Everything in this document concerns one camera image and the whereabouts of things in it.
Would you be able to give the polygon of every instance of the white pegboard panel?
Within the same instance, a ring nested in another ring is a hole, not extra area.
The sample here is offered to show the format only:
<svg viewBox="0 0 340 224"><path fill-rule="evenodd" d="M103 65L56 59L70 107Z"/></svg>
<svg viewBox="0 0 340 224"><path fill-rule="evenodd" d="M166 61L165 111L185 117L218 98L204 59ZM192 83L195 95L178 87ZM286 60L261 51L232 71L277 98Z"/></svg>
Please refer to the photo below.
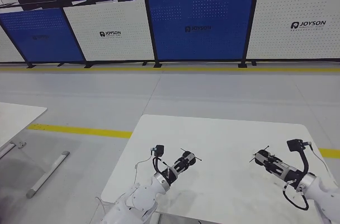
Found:
<svg viewBox="0 0 340 224"><path fill-rule="evenodd" d="M154 60L144 0L64 11L86 60Z"/></svg>
<svg viewBox="0 0 340 224"><path fill-rule="evenodd" d="M340 58L340 0L257 0L247 58Z"/></svg>
<svg viewBox="0 0 340 224"><path fill-rule="evenodd" d="M12 44L0 26L0 62L24 62L16 47Z"/></svg>

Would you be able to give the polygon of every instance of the pegboard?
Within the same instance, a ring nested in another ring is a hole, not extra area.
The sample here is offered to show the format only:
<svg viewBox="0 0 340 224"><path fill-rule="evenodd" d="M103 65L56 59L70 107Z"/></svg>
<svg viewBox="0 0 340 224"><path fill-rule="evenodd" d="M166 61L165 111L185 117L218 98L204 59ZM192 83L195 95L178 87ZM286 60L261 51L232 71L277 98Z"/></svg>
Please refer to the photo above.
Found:
<svg viewBox="0 0 340 224"><path fill-rule="evenodd" d="M12 44L0 26L0 62L24 62L16 47Z"/></svg>
<svg viewBox="0 0 340 224"><path fill-rule="evenodd" d="M247 58L340 58L340 0L257 0Z"/></svg>
<svg viewBox="0 0 340 224"><path fill-rule="evenodd" d="M83 60L59 8L2 13L0 20L29 62Z"/></svg>
<svg viewBox="0 0 340 224"><path fill-rule="evenodd" d="M159 60L240 59L251 0L149 0Z"/></svg>
<svg viewBox="0 0 340 224"><path fill-rule="evenodd" d="M154 60L143 0L64 9L86 60Z"/></svg>

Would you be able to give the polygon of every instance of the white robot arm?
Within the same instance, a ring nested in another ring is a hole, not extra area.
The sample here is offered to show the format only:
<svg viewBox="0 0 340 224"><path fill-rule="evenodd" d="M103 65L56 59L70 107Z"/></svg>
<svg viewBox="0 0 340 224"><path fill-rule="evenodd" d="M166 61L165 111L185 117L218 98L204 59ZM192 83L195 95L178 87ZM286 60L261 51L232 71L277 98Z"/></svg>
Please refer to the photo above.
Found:
<svg viewBox="0 0 340 224"><path fill-rule="evenodd" d="M255 162L264 166L269 173L276 175L286 182L283 195L296 208L308 210L309 205L306 200L314 200L317 210L325 224L331 223L331 221L340 223L340 188L327 189L319 177L308 172L309 165L304 150L305 146L310 146L311 150L313 150L311 142L294 139L287 141L287 145L291 152L299 152L304 163L304 171L285 164L282 160L271 155L266 150L259 150L255 154ZM297 192L301 193L306 204L305 208L297 206L286 196L285 191L288 185L291 185Z"/></svg>
<svg viewBox="0 0 340 224"><path fill-rule="evenodd" d="M152 176L150 186L134 184L124 193L101 220L101 224L144 224L157 209L157 194L165 194L178 175L196 162L193 153L185 151L172 167L160 172L158 168L159 157L164 153L164 146L156 146L153 165L156 173ZM134 207L128 207L126 201L131 197Z"/></svg>

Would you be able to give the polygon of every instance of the logo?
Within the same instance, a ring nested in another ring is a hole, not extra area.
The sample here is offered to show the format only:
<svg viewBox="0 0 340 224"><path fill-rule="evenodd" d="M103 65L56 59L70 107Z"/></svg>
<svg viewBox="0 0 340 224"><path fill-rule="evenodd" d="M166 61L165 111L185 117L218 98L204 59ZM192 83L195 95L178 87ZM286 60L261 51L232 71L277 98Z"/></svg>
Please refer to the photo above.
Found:
<svg viewBox="0 0 340 224"><path fill-rule="evenodd" d="M211 30L211 26L185 26L185 32Z"/></svg>
<svg viewBox="0 0 340 224"><path fill-rule="evenodd" d="M297 29L299 26L299 22L293 22L292 25L291 25L291 29L295 28Z"/></svg>
<svg viewBox="0 0 340 224"><path fill-rule="evenodd" d="M46 40L49 38L49 35L33 35L32 39L34 40Z"/></svg>
<svg viewBox="0 0 340 224"><path fill-rule="evenodd" d="M99 34L102 38L121 38L121 32L120 31L100 31Z"/></svg>
<svg viewBox="0 0 340 224"><path fill-rule="evenodd" d="M293 22L291 25L291 31L293 30L322 30L324 25L327 23L324 21L304 21L304 22Z"/></svg>

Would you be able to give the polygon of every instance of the black metal frame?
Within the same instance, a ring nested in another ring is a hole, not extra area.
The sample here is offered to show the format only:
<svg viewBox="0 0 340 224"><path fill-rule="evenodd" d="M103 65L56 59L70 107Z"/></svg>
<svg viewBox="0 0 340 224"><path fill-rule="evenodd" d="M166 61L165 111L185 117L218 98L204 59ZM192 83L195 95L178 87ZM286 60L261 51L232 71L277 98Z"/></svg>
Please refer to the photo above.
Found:
<svg viewBox="0 0 340 224"><path fill-rule="evenodd" d="M241 64L238 64L239 68L247 68L246 57L247 57L249 39L251 38L251 31L252 31L254 13L256 11L256 4L257 4L257 0L252 0L251 8L249 10L249 18L248 18L248 26L247 26L247 33L246 33L246 41L245 41L245 44L244 44Z"/></svg>
<svg viewBox="0 0 340 224"><path fill-rule="evenodd" d="M39 7L46 6L50 3L57 3L59 8L61 9L61 12L64 16L64 19L71 31L71 34L73 36L73 39L77 45L77 48L79 49L82 61L72 61L72 62L29 62L25 55L22 53L21 49L17 46L15 41L12 39L6 28L4 27L2 21L0 20L0 25L12 44L16 47L17 51L21 54L22 58L24 59L24 62L0 62L0 64L24 64L26 63L28 65L28 68L33 68L35 65L33 64L50 64L55 63L58 64L57 66L60 67L63 64L85 64L84 68L91 68L95 64L116 64L116 63L136 63L136 62L143 62L143 66L147 65L148 62L154 62L154 68L160 68L162 66L161 62L240 62L238 64L239 68L247 68L246 62L251 62L252 66L256 66L257 62L317 62L317 61L326 61L326 62L340 62L340 58L316 58L316 59L248 59L247 58L247 52L249 47L249 40L251 37L251 31L253 26L253 20L254 20L254 14L256 11L256 4L257 0L252 0L249 18L248 18L248 26L247 26L247 33L245 37L245 46L243 50L242 58L239 59L165 59L165 60L159 60L158 54L157 54L157 47L155 42L155 36L154 36L154 29L153 29L153 23L152 23L152 17L151 17L151 11L150 11L150 5L149 0L145 1L145 8L147 12L148 17L148 24L149 24L149 30L150 30L150 37L152 40L152 47L153 47L153 53L154 53L154 60L94 60L94 61L88 61L86 60L84 53L82 51L82 48L75 36L75 33L72 29L72 26L70 25L70 22L64 12L64 2L62 0L53 0L53 1L46 1L46 2L38 2L38 3L24 3L24 4L18 4L18 5L11 5L11 6L1 6L0 8L13 8L13 7L22 7L22 6L28 6L30 4L36 4ZM97 0L86 0L85 2L73 5L74 6L84 6L89 4L96 4Z"/></svg>
<svg viewBox="0 0 340 224"><path fill-rule="evenodd" d="M153 46L153 52L154 52L154 61L155 65L154 68L161 68L162 64L160 64L160 61L158 59L158 51L157 51L157 45L155 43L155 36L154 36L154 29L153 29L153 21L152 21L152 15L150 13L150 5L149 0L144 0L145 2L145 8L147 10L147 17L148 17L148 24L149 24L149 31L150 31L150 38L152 40L152 46Z"/></svg>

